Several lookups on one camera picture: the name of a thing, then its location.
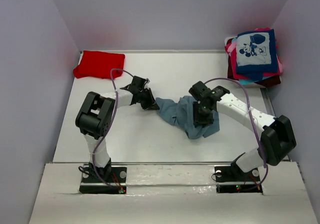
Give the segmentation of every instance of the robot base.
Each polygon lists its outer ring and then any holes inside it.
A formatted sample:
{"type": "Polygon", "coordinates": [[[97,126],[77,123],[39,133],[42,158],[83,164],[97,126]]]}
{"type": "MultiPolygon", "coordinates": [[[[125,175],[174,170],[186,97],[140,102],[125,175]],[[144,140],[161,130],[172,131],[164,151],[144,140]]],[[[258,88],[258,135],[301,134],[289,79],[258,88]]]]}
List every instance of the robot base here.
{"type": "MultiPolygon", "coordinates": [[[[89,165],[84,164],[83,170],[85,172],[88,172],[89,165]]],[[[107,183],[111,185],[111,187],[102,183],[96,176],[87,175],[83,173],[81,177],[79,191],[83,194],[126,194],[127,192],[126,180],[127,180],[127,167],[112,167],[112,172],[110,176],[105,180],[107,183]],[[115,178],[113,175],[116,176],[120,185],[114,182],[115,178]]]]}
{"type": "Polygon", "coordinates": [[[260,182],[260,175],[257,168],[249,173],[238,173],[232,175],[231,166],[215,166],[214,174],[216,193],[263,193],[262,186],[257,186],[260,182]]]}

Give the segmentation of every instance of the red cloth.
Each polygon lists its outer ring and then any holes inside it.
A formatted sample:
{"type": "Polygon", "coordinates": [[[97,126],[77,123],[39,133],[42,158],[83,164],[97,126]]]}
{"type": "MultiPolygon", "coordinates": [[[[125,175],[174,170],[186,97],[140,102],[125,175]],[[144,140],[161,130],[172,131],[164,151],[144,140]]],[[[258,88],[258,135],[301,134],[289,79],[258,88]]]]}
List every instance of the red cloth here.
{"type": "MultiPolygon", "coordinates": [[[[125,55],[120,53],[106,53],[100,51],[83,51],[80,64],[74,69],[76,78],[97,77],[111,78],[110,71],[113,68],[124,68],[125,55]]],[[[112,72],[113,78],[120,77],[122,71],[112,72]]]]}

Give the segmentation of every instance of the white wall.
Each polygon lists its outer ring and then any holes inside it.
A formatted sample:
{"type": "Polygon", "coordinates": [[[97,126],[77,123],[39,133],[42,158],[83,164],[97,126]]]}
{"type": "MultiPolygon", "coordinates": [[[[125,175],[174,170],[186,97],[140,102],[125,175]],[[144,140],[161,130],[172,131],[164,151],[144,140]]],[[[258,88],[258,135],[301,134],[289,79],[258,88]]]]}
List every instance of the white wall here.
{"type": "Polygon", "coordinates": [[[305,185],[320,221],[320,0],[288,0],[273,27],[284,66],[283,82],[271,90],[275,113],[287,115],[305,185]]]}
{"type": "Polygon", "coordinates": [[[52,0],[0,0],[0,223],[29,222],[79,50],[52,0]]]}
{"type": "Polygon", "coordinates": [[[273,24],[286,0],[54,0],[83,49],[223,49],[273,24]]]}

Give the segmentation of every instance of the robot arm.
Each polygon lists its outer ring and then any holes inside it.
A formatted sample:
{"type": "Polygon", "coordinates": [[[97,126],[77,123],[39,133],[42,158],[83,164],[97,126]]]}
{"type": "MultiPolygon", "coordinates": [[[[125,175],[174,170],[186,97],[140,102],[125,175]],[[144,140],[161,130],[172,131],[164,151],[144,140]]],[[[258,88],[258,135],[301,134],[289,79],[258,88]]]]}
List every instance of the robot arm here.
{"type": "MultiPolygon", "coordinates": [[[[197,100],[193,104],[193,122],[196,126],[213,123],[214,110],[228,115],[253,131],[247,104],[237,99],[229,90],[221,86],[211,90],[204,83],[198,82],[192,86],[189,93],[197,100]]],[[[266,155],[266,163],[276,166],[297,145],[290,120],[283,115],[277,118],[254,108],[250,110],[266,155]]],[[[221,176],[237,179],[263,164],[262,154],[255,148],[238,156],[229,171],[221,176]]]]}
{"type": "MultiPolygon", "coordinates": [[[[148,79],[134,76],[131,84],[117,90],[118,103],[116,105],[116,92],[98,94],[89,92],[76,117],[75,125],[80,128],[88,144],[89,152],[92,154],[97,144],[104,139],[115,108],[130,106],[140,103],[143,110],[157,110],[158,105],[147,87],[148,79]]],[[[93,157],[90,155],[89,166],[93,165],[93,157]]],[[[106,178],[111,172],[111,158],[107,152],[106,141],[95,151],[95,166],[99,174],[106,178]]]]}

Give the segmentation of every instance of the wire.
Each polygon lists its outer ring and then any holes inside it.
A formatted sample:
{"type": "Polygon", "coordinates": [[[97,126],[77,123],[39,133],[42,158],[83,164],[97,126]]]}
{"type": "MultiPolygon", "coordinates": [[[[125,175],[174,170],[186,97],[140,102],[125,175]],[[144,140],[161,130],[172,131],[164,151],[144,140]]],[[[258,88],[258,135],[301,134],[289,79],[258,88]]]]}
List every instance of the wire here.
{"type": "Polygon", "coordinates": [[[110,120],[110,123],[109,123],[109,126],[105,132],[105,134],[103,135],[103,137],[99,140],[99,142],[97,143],[96,147],[94,148],[93,152],[92,152],[92,164],[93,164],[93,169],[94,169],[94,172],[96,174],[96,176],[99,178],[99,180],[101,182],[103,182],[104,184],[106,184],[107,186],[109,186],[110,188],[115,188],[114,186],[110,185],[109,183],[107,183],[98,173],[97,171],[97,167],[96,167],[96,151],[98,149],[98,147],[100,146],[100,144],[102,143],[102,141],[106,138],[111,126],[112,126],[112,123],[114,122],[114,119],[115,119],[115,116],[116,116],[116,113],[117,113],[117,109],[118,109],[118,101],[119,101],[119,95],[118,95],[118,92],[117,92],[117,88],[116,88],[116,83],[115,83],[115,80],[114,80],[114,77],[112,75],[112,72],[115,71],[115,70],[118,70],[118,71],[122,71],[122,72],[125,72],[127,74],[129,74],[132,78],[134,77],[131,73],[129,73],[128,71],[125,71],[121,68],[113,68],[110,70],[110,77],[111,77],[111,81],[112,81],[112,84],[113,84],[113,88],[114,88],[114,91],[115,91],[115,105],[114,105],[114,111],[113,111],[113,114],[112,114],[112,117],[111,117],[111,120],[110,120]]]}
{"type": "Polygon", "coordinates": [[[216,175],[216,174],[213,173],[212,176],[211,176],[211,179],[214,180],[215,182],[217,182],[217,181],[214,179],[214,176],[215,176],[215,175],[216,175]]]}
{"type": "Polygon", "coordinates": [[[118,182],[118,184],[119,184],[119,186],[120,186],[120,189],[123,190],[124,188],[123,188],[122,185],[120,184],[120,182],[119,182],[119,180],[118,180],[118,178],[117,178],[117,176],[116,176],[115,173],[113,173],[113,176],[114,176],[115,180],[118,182]]]}
{"type": "Polygon", "coordinates": [[[89,172],[87,172],[87,171],[84,170],[83,166],[79,166],[78,169],[79,169],[79,171],[82,172],[83,174],[86,174],[86,175],[88,175],[88,176],[91,176],[91,174],[90,174],[89,172]]]}
{"type": "Polygon", "coordinates": [[[114,184],[116,185],[116,187],[118,187],[118,184],[117,184],[117,182],[116,182],[115,178],[113,177],[113,175],[111,175],[111,178],[112,178],[112,180],[113,180],[114,184]]]}
{"type": "Polygon", "coordinates": [[[253,182],[258,186],[258,190],[260,191],[260,185],[258,185],[258,183],[256,182],[255,178],[249,174],[249,177],[253,180],[253,182]]]}
{"type": "Polygon", "coordinates": [[[254,186],[252,188],[248,188],[248,189],[243,190],[243,191],[250,191],[252,189],[258,188],[258,186],[260,186],[265,181],[265,179],[266,179],[266,177],[268,175],[268,172],[269,172],[269,168],[268,168],[268,165],[267,165],[266,154],[265,154],[264,148],[263,148],[263,146],[262,146],[262,144],[260,142],[258,131],[257,131],[256,125],[255,125],[255,121],[254,121],[254,118],[252,116],[252,112],[251,112],[251,109],[250,109],[251,106],[250,106],[250,101],[249,101],[249,95],[248,95],[248,92],[247,92],[246,88],[242,84],[240,84],[236,80],[229,79],[229,78],[213,78],[213,79],[208,80],[204,84],[207,84],[207,83],[209,83],[211,81],[215,81],[215,80],[228,80],[228,81],[231,81],[233,83],[236,83],[237,85],[239,85],[242,88],[242,90],[245,93],[245,98],[246,98],[246,101],[247,101],[246,104],[247,104],[247,107],[248,107],[248,112],[249,112],[249,117],[250,117],[250,121],[251,121],[251,124],[252,124],[253,133],[254,133],[256,142],[258,143],[259,151],[260,151],[262,159],[263,159],[263,167],[265,168],[265,175],[264,175],[263,179],[261,180],[260,184],[254,186]]]}

